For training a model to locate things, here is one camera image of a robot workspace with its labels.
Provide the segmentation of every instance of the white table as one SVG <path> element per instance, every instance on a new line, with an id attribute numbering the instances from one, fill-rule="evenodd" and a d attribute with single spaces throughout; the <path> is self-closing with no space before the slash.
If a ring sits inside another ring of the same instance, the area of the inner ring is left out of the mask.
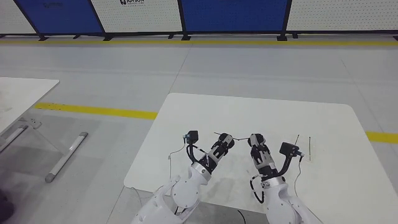
<path id="1" fill-rule="evenodd" d="M 368 141 L 353 109 L 347 105 L 263 100 L 172 93 L 166 98 L 142 144 L 124 185 L 153 192 L 169 179 L 172 151 L 182 147 L 182 135 L 199 131 L 197 146 L 209 151 L 217 133 L 246 138 L 261 133 L 280 169 L 282 141 L 294 142 L 312 158 L 302 162 L 298 196 L 324 223 L 396 223 L 398 197 Z M 172 175 L 187 175 L 185 150 L 172 156 Z M 254 198 L 249 179 L 258 174 L 246 141 L 237 142 L 221 160 L 201 201 L 265 213 Z M 285 177 L 294 194 L 298 159 Z"/>
<path id="2" fill-rule="evenodd" d="M 39 132 L 39 128 L 44 129 L 45 127 L 41 122 L 36 121 L 29 114 L 28 110 L 58 84 L 59 80 L 0 77 L 0 141 L 2 141 L 0 152 L 13 142 L 28 126 L 31 126 L 43 140 L 49 142 L 63 154 L 61 159 L 46 176 L 46 182 L 53 181 L 69 157 L 88 135 L 87 133 L 80 133 L 72 146 L 66 147 L 56 140 L 48 140 Z M 23 124 L 17 128 L 7 138 L 2 138 L 1 135 L 20 119 L 26 120 L 27 124 Z"/>

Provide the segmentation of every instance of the metal table leg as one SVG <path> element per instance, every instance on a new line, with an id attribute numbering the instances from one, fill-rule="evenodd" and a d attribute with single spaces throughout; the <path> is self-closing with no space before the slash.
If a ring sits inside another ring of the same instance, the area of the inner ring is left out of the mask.
<path id="1" fill-rule="evenodd" d="M 88 133 L 86 133 L 86 132 L 80 133 L 79 136 L 76 138 L 75 142 L 73 142 L 72 146 L 66 147 L 65 145 L 63 145 L 62 143 L 60 143 L 56 140 L 47 139 L 41 132 L 39 132 L 39 130 L 38 130 L 39 128 L 45 129 L 45 127 L 42 125 L 41 122 L 36 121 L 29 113 L 24 114 L 24 119 L 26 119 L 27 123 L 33 127 L 33 130 L 42 139 L 46 140 L 49 144 L 51 144 L 54 148 L 56 148 L 63 154 L 63 156 L 57 162 L 57 164 L 54 166 L 54 168 L 45 177 L 45 181 L 50 183 L 54 180 L 55 176 L 65 165 L 65 163 L 70 158 L 70 156 L 72 156 L 72 154 L 76 151 L 77 147 L 84 140 L 84 138 L 87 137 Z"/>
<path id="2" fill-rule="evenodd" d="M 2 146 L 0 146 L 0 152 L 4 150 L 15 138 L 17 138 L 21 133 L 23 133 L 27 129 L 27 125 L 22 125 L 19 126 L 18 129 L 16 129 L 13 133 L 11 133 L 8 138 L 4 139 L 0 137 L 0 140 L 4 143 Z"/>

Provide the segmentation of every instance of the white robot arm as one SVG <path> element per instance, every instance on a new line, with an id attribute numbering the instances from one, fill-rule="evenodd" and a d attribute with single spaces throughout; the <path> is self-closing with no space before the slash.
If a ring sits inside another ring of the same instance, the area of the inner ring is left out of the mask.
<path id="1" fill-rule="evenodd" d="M 178 175 L 173 177 L 167 184 L 161 186 L 154 193 L 154 196 L 140 209 L 131 224 L 183 223 L 200 202 L 199 186 L 207 185 L 211 179 L 211 173 L 217 167 L 221 158 L 228 153 L 228 149 L 234 146 L 232 136 L 223 133 L 211 147 L 211 151 L 205 153 L 198 161 L 193 155 L 193 148 L 199 149 L 193 145 L 198 141 L 198 132 L 190 131 L 184 136 L 184 140 L 187 141 L 187 154 L 192 161 L 192 165 L 188 168 L 188 177 L 181 179 Z M 176 208 L 174 212 L 164 200 L 167 192 L 170 192 L 171 199 L 174 202 L 173 208 Z"/>
<path id="2" fill-rule="evenodd" d="M 266 198 L 267 218 L 270 224 L 322 224 L 296 196 L 289 195 L 283 175 L 289 168 L 292 157 L 300 156 L 300 162 L 304 154 L 299 151 L 299 147 L 286 142 L 282 143 L 280 153 L 286 156 L 283 168 L 280 172 L 276 169 L 275 162 L 266 146 L 266 140 L 261 134 L 252 134 L 248 139 L 252 147 L 251 156 L 260 173 L 262 191 L 261 198 L 258 197 L 252 185 L 253 177 L 250 181 L 254 195 L 260 203 L 264 203 Z"/>

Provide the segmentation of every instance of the yellow floor line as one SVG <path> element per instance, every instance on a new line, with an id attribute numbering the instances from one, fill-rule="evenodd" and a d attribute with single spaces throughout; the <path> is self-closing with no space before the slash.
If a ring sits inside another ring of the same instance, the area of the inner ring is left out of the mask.
<path id="1" fill-rule="evenodd" d="M 398 144 L 398 133 L 375 133 L 367 131 L 366 135 L 372 142 L 388 142 L 390 144 Z"/>
<path id="2" fill-rule="evenodd" d="M 35 105 L 37 109 L 43 110 L 54 110 L 54 111 L 69 111 L 73 113 L 88 113 L 88 114 L 99 114 L 108 116 L 118 116 L 127 118 L 138 118 L 138 119 L 156 119 L 157 113 L 150 111 L 138 111 L 138 110 L 124 110 L 114 108 L 100 108 L 94 106 L 74 106 L 74 105 L 63 105 L 55 103 L 37 103 Z"/>
<path id="3" fill-rule="evenodd" d="M 75 105 L 63 105 L 55 103 L 37 103 L 35 105 L 37 109 L 43 110 L 54 110 L 54 111 L 69 111 L 73 113 L 88 113 L 98 114 L 107 116 L 118 116 L 127 118 L 138 118 L 138 119 L 156 119 L 157 113 L 151 111 L 138 111 L 138 110 L 124 110 L 114 108 L 101 108 L 94 106 L 75 106 Z M 398 144 L 398 133 L 375 133 L 367 131 L 366 135 L 372 142 L 387 142 L 391 144 Z"/>
<path id="4" fill-rule="evenodd" d="M 197 44 L 197 45 L 308 45 L 308 46 L 398 46 L 397 41 L 266 41 L 266 40 L 0 40 L 0 44 L 76 44 L 76 45 L 118 45 L 118 44 Z"/>

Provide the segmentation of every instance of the gray floor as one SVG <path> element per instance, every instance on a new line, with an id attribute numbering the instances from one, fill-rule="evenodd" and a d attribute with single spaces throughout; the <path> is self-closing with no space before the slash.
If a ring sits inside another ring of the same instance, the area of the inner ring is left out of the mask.
<path id="1" fill-rule="evenodd" d="M 366 131 L 377 132 L 398 133 L 397 71 L 398 47 L 0 46 L 0 76 L 61 81 L 48 102 L 158 111 L 168 93 L 179 92 L 345 103 Z M 123 180 L 152 121 L 32 114 L 67 144 L 81 131 L 90 135 L 51 184 L 44 177 L 60 154 L 32 131 L 1 154 L 0 188 L 17 205 L 7 223 L 130 223 L 140 206 Z M 398 190 L 398 145 L 373 147 Z M 243 214 L 247 223 L 266 222 L 264 215 Z M 236 210 L 201 204 L 188 223 L 243 219 Z"/>

